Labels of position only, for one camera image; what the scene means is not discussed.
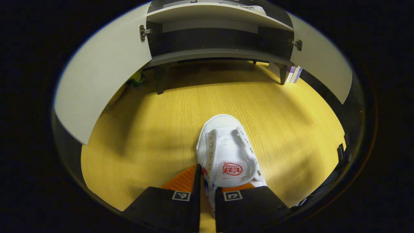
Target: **white cabinet door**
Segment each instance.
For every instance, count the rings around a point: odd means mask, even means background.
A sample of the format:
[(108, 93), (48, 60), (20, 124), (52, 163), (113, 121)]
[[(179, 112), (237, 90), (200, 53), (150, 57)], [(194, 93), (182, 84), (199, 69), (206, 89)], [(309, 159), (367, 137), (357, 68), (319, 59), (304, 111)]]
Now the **white cabinet door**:
[(66, 130), (88, 144), (94, 125), (115, 92), (151, 60), (148, 40), (140, 41), (150, 3), (113, 20), (88, 39), (60, 77), (54, 109)]
[(303, 41), (302, 51), (293, 48), (290, 59), (321, 81), (343, 104), (352, 83), (352, 68), (341, 51), (314, 27), (290, 14), (295, 41)]

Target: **cabinet leg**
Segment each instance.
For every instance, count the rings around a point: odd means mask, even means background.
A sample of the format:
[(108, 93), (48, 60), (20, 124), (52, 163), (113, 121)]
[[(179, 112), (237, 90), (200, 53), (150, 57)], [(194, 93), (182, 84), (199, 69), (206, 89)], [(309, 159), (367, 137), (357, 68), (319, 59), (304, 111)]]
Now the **cabinet leg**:
[(280, 84), (284, 85), (285, 81), (286, 81), (286, 71), (287, 71), (287, 65), (283, 65), (280, 68)]
[(168, 82), (168, 77), (166, 73), (169, 68), (175, 66), (177, 62), (166, 63), (154, 67), (154, 77), (156, 80), (156, 92), (161, 95), (164, 93), (165, 85)]

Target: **orange gripper pad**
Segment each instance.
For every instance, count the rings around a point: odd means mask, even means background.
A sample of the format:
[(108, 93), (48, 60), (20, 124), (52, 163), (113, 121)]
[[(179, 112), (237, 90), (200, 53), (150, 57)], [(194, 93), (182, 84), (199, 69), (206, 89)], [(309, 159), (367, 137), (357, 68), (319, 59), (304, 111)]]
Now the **orange gripper pad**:
[(174, 178), (169, 180), (167, 183), (165, 183), (163, 186), (161, 186), (161, 188), (192, 193), (196, 168), (197, 164), (194, 164), (193, 166), (185, 169)]
[(222, 192), (231, 192), (231, 191), (237, 191), (237, 190), (243, 190), (243, 189), (251, 189), (254, 188), (254, 186), (251, 183), (247, 183), (244, 185), (240, 185), (237, 187), (231, 187), (231, 188), (221, 188)]

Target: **white sneaker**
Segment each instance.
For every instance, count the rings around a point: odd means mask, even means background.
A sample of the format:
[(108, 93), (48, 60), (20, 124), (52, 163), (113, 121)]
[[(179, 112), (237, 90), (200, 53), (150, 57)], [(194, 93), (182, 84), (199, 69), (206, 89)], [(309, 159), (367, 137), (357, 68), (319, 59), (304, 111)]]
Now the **white sneaker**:
[(204, 124), (196, 154), (213, 212), (217, 187), (266, 185), (247, 133), (233, 116), (216, 115)]

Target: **shoe tongue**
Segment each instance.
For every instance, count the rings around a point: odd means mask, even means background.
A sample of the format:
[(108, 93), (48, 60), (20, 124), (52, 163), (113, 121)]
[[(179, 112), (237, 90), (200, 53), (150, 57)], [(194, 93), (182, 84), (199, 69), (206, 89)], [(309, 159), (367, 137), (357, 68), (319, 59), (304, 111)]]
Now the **shoe tongue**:
[(215, 156), (215, 184), (219, 187), (236, 187), (250, 182), (251, 159), (247, 158), (244, 145), (237, 136), (237, 131), (224, 133), (217, 130), (217, 147)]

